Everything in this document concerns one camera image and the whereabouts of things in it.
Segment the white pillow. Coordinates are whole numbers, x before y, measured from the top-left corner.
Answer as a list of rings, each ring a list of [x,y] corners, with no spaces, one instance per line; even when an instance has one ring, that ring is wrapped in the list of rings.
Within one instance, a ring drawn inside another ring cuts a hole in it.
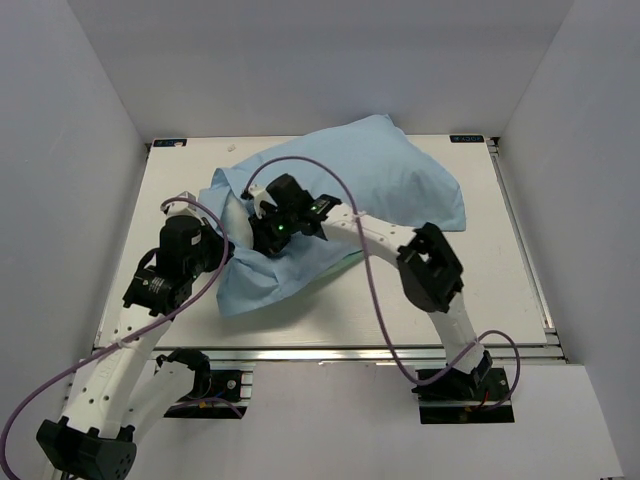
[[[228,237],[236,246],[253,248],[254,235],[249,222],[249,213],[244,204],[233,194],[225,200],[222,222]]]

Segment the blue green satin pillowcase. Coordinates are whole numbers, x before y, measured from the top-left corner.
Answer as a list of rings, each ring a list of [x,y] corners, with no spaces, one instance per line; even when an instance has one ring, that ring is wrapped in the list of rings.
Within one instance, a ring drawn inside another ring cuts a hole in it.
[[[218,168],[198,200],[222,221],[228,196],[241,201],[247,183],[265,186],[282,174],[293,176],[313,197],[328,194],[354,202],[389,223],[420,227],[430,222],[452,232],[466,228],[458,181],[385,115],[316,131]],[[241,202],[250,215],[252,206]],[[294,236],[274,258],[235,245],[218,286],[219,311],[231,317],[277,303],[349,264],[359,251],[304,235]]]

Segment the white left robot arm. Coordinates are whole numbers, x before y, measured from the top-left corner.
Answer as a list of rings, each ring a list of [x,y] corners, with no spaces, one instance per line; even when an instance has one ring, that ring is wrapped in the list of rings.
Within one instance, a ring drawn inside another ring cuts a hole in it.
[[[182,312],[203,273],[216,275],[232,249],[206,219],[166,219],[159,245],[140,260],[112,335],[114,352],[101,357],[86,384],[57,421],[36,439],[53,466],[81,479],[124,479],[137,446],[156,421],[183,398],[211,387],[208,357],[179,348],[159,361],[157,374],[136,384],[152,351]]]

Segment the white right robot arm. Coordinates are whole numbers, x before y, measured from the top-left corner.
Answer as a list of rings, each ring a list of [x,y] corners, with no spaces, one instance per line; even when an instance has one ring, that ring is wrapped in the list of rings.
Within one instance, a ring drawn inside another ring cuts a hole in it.
[[[334,196],[313,198],[289,174],[267,187],[252,185],[241,197],[253,203],[253,249],[268,257],[280,254],[294,236],[305,235],[360,247],[395,267],[405,297],[428,314],[445,350],[449,370],[430,380],[466,399],[486,389],[492,359],[478,343],[466,311],[463,267],[439,227],[394,225],[356,212]]]

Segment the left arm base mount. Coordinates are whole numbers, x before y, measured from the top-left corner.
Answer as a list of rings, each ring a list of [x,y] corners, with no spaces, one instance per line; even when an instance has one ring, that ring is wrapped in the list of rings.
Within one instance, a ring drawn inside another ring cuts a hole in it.
[[[155,371],[169,362],[178,362],[195,372],[194,387],[165,413],[174,419],[239,419],[247,409],[252,394],[253,371],[244,367],[212,364],[196,349],[178,348],[170,354],[156,356]]]

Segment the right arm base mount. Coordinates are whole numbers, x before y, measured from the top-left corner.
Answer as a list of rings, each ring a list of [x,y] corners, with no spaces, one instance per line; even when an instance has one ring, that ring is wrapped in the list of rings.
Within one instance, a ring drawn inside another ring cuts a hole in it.
[[[476,389],[446,378],[428,386],[414,386],[421,425],[511,424],[515,416],[505,400],[510,384],[503,368],[492,368]]]

